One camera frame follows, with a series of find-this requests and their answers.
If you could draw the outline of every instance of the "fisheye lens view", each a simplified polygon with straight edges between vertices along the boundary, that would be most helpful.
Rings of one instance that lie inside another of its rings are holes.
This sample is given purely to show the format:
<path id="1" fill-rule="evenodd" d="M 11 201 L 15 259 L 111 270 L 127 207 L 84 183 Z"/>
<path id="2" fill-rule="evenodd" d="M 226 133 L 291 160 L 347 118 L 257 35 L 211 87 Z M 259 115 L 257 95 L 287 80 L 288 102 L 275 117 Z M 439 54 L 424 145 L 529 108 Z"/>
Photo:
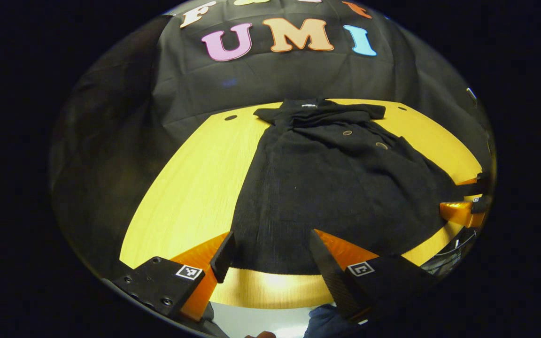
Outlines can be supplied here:
<path id="1" fill-rule="evenodd" d="M 495 138 L 464 77 L 361 2 L 183 2 L 68 93 L 51 206 L 106 290 L 185 334 L 352 336 L 490 226 Z"/>

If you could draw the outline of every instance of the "foam letter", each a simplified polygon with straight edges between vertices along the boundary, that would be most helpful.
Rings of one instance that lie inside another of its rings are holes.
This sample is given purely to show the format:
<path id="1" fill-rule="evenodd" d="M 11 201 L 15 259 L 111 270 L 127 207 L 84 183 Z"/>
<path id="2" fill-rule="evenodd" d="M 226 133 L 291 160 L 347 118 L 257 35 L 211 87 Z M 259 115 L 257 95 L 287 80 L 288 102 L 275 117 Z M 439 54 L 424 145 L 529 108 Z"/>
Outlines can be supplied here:
<path id="1" fill-rule="evenodd" d="M 208 54 L 213 60 L 216 61 L 229 61 L 236 58 L 240 58 L 249 52 L 252 48 L 252 39 L 249 37 L 249 28 L 251 23 L 242 23 L 237 26 L 233 26 L 231 30 L 237 33 L 237 39 L 239 41 L 239 47 L 228 51 L 223 47 L 223 40 L 221 36 L 225 34 L 223 31 L 213 32 L 201 38 L 206 43 L 208 48 Z"/>
<path id="2" fill-rule="evenodd" d="M 287 38 L 299 49 L 303 49 L 306 46 L 309 38 L 309 48 L 313 51 L 332 51 L 334 48 L 329 43 L 327 33 L 325 32 L 325 25 L 327 24 L 325 21 L 306 19 L 300 29 L 283 18 L 266 19 L 262 23 L 270 27 L 270 31 L 272 32 L 275 45 L 270 49 L 273 52 L 291 51 L 293 47 L 287 43 Z"/>
<path id="3" fill-rule="evenodd" d="M 371 15 L 368 15 L 367 13 L 365 13 L 367 10 L 364 9 L 363 7 L 360 7 L 358 6 L 357 4 L 352 4 L 352 2 L 347 2 L 347 1 L 342 1 L 344 4 L 350 6 L 350 9 L 352 9 L 354 12 L 362 15 L 363 17 L 367 17 L 369 19 L 373 19 L 373 17 Z"/>
<path id="4" fill-rule="evenodd" d="M 183 15 L 185 17 L 185 21 L 183 21 L 183 24 L 180 25 L 179 27 L 183 28 L 187 25 L 191 25 L 192 23 L 200 20 L 201 19 L 200 15 L 204 15 L 205 13 L 208 13 L 208 8 L 214 5 L 216 5 L 216 1 L 211 1 L 205 5 L 191 9 L 191 11 L 188 11 L 187 13 Z"/>
<path id="5" fill-rule="evenodd" d="M 352 34 L 352 40 L 354 40 L 354 48 L 352 48 L 352 51 L 368 56 L 377 55 L 377 52 L 375 52 L 373 47 L 371 47 L 369 39 L 367 39 L 367 30 L 350 25 L 346 25 L 344 28 L 346 28 L 346 30 Z"/>
<path id="6" fill-rule="evenodd" d="M 249 4 L 261 4 L 263 2 L 269 2 L 270 0 L 236 0 L 233 4 L 235 6 L 243 6 L 243 5 L 249 5 Z"/>

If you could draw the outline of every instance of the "blue letter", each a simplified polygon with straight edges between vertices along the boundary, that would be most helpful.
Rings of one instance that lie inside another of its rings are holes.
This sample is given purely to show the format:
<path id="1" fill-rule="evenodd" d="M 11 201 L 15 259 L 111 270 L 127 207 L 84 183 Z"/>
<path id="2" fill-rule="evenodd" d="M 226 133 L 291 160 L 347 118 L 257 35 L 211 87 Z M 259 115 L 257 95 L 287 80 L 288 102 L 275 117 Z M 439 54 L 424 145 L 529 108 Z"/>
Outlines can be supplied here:
<path id="1" fill-rule="evenodd" d="M 371 47 L 371 44 L 367 39 L 367 30 L 363 30 L 363 28 L 350 25 L 346 25 L 344 26 L 344 28 L 346 28 L 346 30 L 348 30 L 350 34 L 352 34 L 352 39 L 354 40 L 354 48 L 352 48 L 352 51 L 358 54 L 368 56 L 377 55 L 377 52 L 373 50 L 373 47 Z"/>

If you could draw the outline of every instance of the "pink letter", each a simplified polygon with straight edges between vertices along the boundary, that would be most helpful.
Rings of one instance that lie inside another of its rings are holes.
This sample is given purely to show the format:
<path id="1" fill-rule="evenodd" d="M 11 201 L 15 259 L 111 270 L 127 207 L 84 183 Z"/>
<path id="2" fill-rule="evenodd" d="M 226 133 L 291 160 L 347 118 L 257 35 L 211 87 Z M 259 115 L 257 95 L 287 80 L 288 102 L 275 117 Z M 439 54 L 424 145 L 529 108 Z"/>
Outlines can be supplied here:
<path id="1" fill-rule="evenodd" d="M 225 34 L 223 31 L 210 33 L 205 37 L 202 37 L 201 40 L 206 43 L 208 54 L 213 60 L 234 60 L 246 55 L 252 48 L 252 39 L 249 37 L 249 28 L 251 26 L 251 23 L 242 23 L 231 28 L 233 32 L 237 33 L 237 39 L 239 41 L 239 47 L 232 51 L 227 51 L 225 47 L 223 47 L 223 40 L 221 39 L 221 36 Z"/>

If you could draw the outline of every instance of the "orange letter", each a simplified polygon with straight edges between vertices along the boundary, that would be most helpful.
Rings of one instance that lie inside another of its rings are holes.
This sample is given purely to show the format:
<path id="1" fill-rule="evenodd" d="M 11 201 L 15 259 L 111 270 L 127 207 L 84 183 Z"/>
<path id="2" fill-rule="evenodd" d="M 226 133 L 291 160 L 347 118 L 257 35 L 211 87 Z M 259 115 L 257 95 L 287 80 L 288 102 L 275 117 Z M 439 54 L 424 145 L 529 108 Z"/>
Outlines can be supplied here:
<path id="1" fill-rule="evenodd" d="M 359 13 L 360 15 L 362 15 L 363 17 L 367 17 L 369 19 L 373 19 L 373 17 L 371 15 L 368 15 L 367 13 L 365 13 L 367 10 L 364 9 L 363 7 L 360 7 L 358 6 L 357 4 L 352 4 L 352 2 L 346 2 L 346 1 L 342 1 L 344 4 L 350 6 L 350 9 L 352 9 L 354 12 L 356 13 Z"/>
<path id="2" fill-rule="evenodd" d="M 270 27 L 270 31 L 272 32 L 275 45 L 270 49 L 273 52 L 291 51 L 293 47 L 287 43 L 287 38 L 299 49 L 306 47 L 306 42 L 310 38 L 309 48 L 313 51 L 333 50 L 333 45 L 329 43 L 327 33 L 325 32 L 325 25 L 327 24 L 325 21 L 306 19 L 300 29 L 283 18 L 266 19 L 262 23 Z"/>

